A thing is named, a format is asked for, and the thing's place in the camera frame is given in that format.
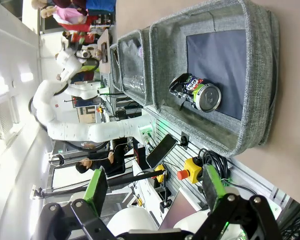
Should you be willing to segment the right gripper black green left finger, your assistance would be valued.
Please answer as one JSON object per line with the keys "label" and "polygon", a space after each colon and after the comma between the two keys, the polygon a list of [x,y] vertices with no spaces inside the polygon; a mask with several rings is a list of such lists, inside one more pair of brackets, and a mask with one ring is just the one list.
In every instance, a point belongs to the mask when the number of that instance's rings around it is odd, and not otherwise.
{"label": "right gripper black green left finger", "polygon": [[82,230],[82,240],[115,240],[116,237],[100,218],[108,190],[105,170],[94,171],[83,198],[61,206],[46,204],[40,213],[40,238],[42,240],[67,240],[75,230]]}

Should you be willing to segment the right gripper black green right finger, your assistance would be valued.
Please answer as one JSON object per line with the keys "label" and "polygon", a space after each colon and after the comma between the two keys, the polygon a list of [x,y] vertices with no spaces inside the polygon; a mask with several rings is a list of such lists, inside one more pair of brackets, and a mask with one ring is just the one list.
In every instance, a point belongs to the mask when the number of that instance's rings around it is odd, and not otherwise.
{"label": "right gripper black green right finger", "polygon": [[230,225],[240,225],[250,240],[281,240],[282,234],[267,199],[253,195],[248,200],[227,193],[214,166],[203,165],[202,188],[211,210],[193,235],[194,240],[219,240]]}

